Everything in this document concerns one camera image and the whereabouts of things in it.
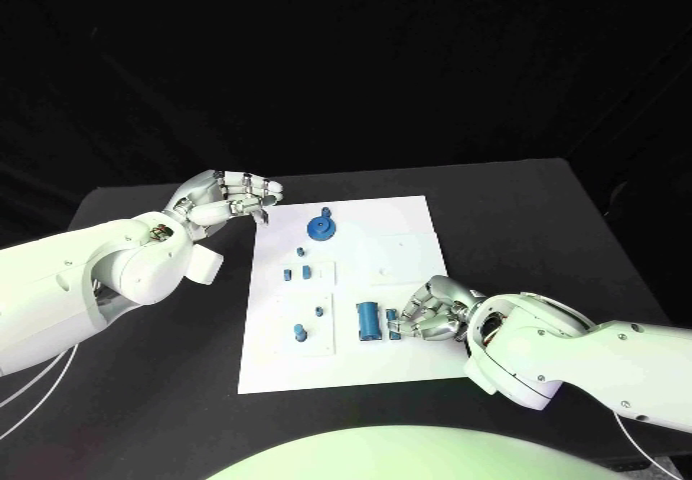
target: white robotic arm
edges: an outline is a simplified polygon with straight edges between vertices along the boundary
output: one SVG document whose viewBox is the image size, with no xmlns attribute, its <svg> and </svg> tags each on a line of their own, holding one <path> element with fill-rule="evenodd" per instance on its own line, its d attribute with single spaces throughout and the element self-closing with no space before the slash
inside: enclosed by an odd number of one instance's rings
<svg viewBox="0 0 692 480">
<path fill-rule="evenodd" d="M 210 284 L 223 257 L 192 242 L 252 215 L 282 187 L 262 177 L 208 170 L 148 212 L 0 251 L 0 374 L 47 360 L 141 305 L 161 301 L 182 277 Z"/>
<path fill-rule="evenodd" d="M 567 382 L 621 416 L 692 433 L 692 331 L 595 325 L 538 295 L 485 298 L 440 276 L 387 325 L 426 340 L 465 339 L 468 378 L 520 405 L 541 410 Z"/>
</svg>

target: robotic arm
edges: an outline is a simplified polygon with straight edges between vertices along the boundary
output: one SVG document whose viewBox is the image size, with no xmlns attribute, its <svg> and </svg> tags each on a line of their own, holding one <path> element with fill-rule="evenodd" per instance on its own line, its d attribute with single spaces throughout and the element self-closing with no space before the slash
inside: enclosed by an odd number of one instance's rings
<svg viewBox="0 0 692 480">
<path fill-rule="evenodd" d="M 267 224 L 282 187 L 246 173 L 207 170 L 162 212 L 115 220 L 0 251 L 0 375 L 47 360 L 142 305 L 182 277 L 208 285 L 223 257 L 194 242 L 230 218 Z"/>
<path fill-rule="evenodd" d="M 595 325 L 546 297 L 487 298 L 442 276 L 416 291 L 387 327 L 423 340 L 466 340 L 468 378 L 518 405 L 541 410 L 567 382 L 622 417 L 692 433 L 688 330 Z"/>
</svg>

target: white board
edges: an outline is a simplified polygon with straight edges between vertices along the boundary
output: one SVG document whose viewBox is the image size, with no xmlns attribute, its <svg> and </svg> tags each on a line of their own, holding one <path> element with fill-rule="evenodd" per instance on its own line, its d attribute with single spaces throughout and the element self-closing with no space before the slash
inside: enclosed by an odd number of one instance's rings
<svg viewBox="0 0 692 480">
<path fill-rule="evenodd" d="M 335 234 L 316 242 L 306 223 L 322 207 Z M 384 309 L 400 312 L 429 277 L 446 275 L 425 197 L 278 205 L 267 213 L 269 227 L 254 236 L 237 393 L 464 377 L 462 344 L 389 340 L 386 330 Z M 361 302 L 378 304 L 378 341 L 358 340 Z M 311 303 L 331 304 L 321 318 Z M 301 343 L 296 323 L 308 334 Z"/>
</svg>

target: white cardboard piece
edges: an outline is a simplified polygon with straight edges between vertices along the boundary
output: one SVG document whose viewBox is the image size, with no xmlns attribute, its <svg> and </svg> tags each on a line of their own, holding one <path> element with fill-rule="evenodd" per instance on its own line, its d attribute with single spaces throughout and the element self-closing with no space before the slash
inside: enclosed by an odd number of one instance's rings
<svg viewBox="0 0 692 480">
<path fill-rule="evenodd" d="M 318 242 L 306 223 L 322 207 L 335 234 Z M 267 213 L 269 227 L 254 235 L 237 393 L 464 377 L 461 343 L 389 340 L 386 329 L 384 309 L 400 313 L 429 277 L 446 275 L 425 197 L 278 205 Z M 315 281 L 302 281 L 302 265 L 322 272 Z M 381 340 L 361 342 L 355 304 L 367 301 L 378 304 Z M 311 302 L 331 303 L 321 318 Z M 308 332 L 302 343 L 296 323 Z"/>
</svg>

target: robotic hand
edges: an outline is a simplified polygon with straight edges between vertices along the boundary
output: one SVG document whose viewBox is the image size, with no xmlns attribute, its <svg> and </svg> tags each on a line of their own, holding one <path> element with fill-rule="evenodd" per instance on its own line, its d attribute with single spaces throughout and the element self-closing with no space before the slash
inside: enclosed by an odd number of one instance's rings
<svg viewBox="0 0 692 480">
<path fill-rule="evenodd" d="M 194 242 L 230 218 L 267 224 L 276 182 L 207 170 L 180 185 L 162 212 L 115 220 L 0 251 L 0 375 L 35 365 L 141 305 L 182 277 L 210 284 L 223 257 Z"/>
<path fill-rule="evenodd" d="M 692 433 L 692 331 L 609 321 L 599 325 L 554 300 L 485 297 L 435 276 L 389 330 L 465 340 L 464 370 L 488 394 L 541 410 L 562 382 L 621 416 Z"/>
</svg>

